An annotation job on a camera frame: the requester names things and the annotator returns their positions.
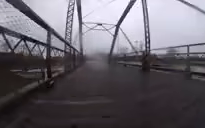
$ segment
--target overhead cross beam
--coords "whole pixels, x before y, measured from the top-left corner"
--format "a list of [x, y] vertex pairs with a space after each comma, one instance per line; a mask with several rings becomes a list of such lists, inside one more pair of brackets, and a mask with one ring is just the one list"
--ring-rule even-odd
[[195, 9], [195, 10], [197, 10], [197, 11], [199, 11], [200, 13], [202, 13], [202, 14], [205, 15], [205, 10], [199, 8], [198, 6], [193, 5], [193, 4], [191, 4], [191, 3], [189, 3], [189, 2], [187, 2], [187, 1], [185, 1], [185, 0], [177, 0], [177, 1], [179, 1], [179, 2], [181, 2], [181, 3], [183, 3], [183, 4], [185, 4], [185, 5], [187, 5], [188, 7], [193, 8], [193, 9]]
[[[87, 24], [94, 24], [94, 26], [89, 27], [89, 26], [87, 26]], [[85, 31], [85, 32], [83, 33], [83, 35], [86, 34], [86, 33], [89, 32], [89, 31], [91, 31], [91, 30], [97, 30], [97, 31], [106, 31], [106, 32], [108, 32], [111, 36], [113, 36], [113, 34], [112, 34], [112, 32], [111, 32], [110, 30], [116, 27], [116, 25], [114, 25], [114, 24], [93, 23], [93, 22], [91, 22], [91, 23], [83, 22], [83, 25], [88, 28], [88, 30]]]
[[131, 0], [128, 4], [128, 6], [126, 7], [125, 11], [123, 12], [122, 16], [120, 17], [117, 25], [116, 25], [116, 29], [115, 29], [115, 33], [114, 33], [114, 37], [112, 40], [112, 44], [111, 44], [111, 49], [110, 49], [110, 53], [109, 53], [109, 59], [111, 59], [113, 51], [114, 51], [114, 46], [115, 46], [115, 42], [118, 36], [118, 32], [119, 32], [119, 28], [122, 24], [122, 22], [124, 21], [125, 17], [127, 16], [127, 14], [129, 13], [129, 11], [131, 10], [131, 8], [133, 7], [133, 5], [135, 4], [136, 0]]

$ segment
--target fog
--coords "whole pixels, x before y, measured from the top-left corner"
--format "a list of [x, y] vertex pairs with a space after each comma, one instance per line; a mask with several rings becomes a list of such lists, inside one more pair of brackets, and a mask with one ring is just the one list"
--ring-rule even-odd
[[[116, 0], [107, 5], [110, 1], [112, 0], [82, 0], [83, 16], [95, 10], [83, 21], [116, 24], [129, 0]], [[188, 1], [205, 10], [205, 0]], [[68, 0], [24, 0], [24, 2], [64, 36]], [[199, 12], [176, 0], [148, 0], [148, 9], [152, 48], [205, 42], [205, 16]], [[73, 40], [77, 39], [78, 32], [76, 14], [77, 12], [74, 17]], [[121, 28], [132, 42], [144, 41], [141, 1], [137, 0]], [[106, 32], [90, 31], [84, 35], [84, 52], [87, 54], [107, 53], [110, 50], [111, 41], [111, 35]], [[79, 48], [78, 40], [73, 45]], [[128, 42], [120, 33], [115, 45], [115, 52], [122, 47], [131, 51]]]

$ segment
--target bridge railing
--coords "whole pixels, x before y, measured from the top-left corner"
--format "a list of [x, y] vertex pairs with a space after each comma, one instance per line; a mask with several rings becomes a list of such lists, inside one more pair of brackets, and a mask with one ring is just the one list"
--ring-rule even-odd
[[[138, 53], [118, 55], [116, 60], [141, 65], [143, 52]], [[156, 48], [150, 53], [152, 68], [205, 75], [205, 43]]]
[[21, 0], [0, 0], [0, 96], [69, 72], [82, 54]]

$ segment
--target wet road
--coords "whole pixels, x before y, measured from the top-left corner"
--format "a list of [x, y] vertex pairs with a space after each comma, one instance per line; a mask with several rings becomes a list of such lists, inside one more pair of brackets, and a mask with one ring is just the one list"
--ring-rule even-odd
[[89, 61], [17, 113], [26, 128], [205, 128], [205, 82]]

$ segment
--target road marking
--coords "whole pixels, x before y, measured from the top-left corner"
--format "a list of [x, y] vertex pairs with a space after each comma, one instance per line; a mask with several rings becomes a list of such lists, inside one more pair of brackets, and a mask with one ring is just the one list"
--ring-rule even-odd
[[112, 100], [92, 100], [92, 101], [50, 101], [50, 100], [35, 100], [36, 104], [53, 104], [53, 105], [89, 105], [89, 104], [106, 104], [112, 103]]

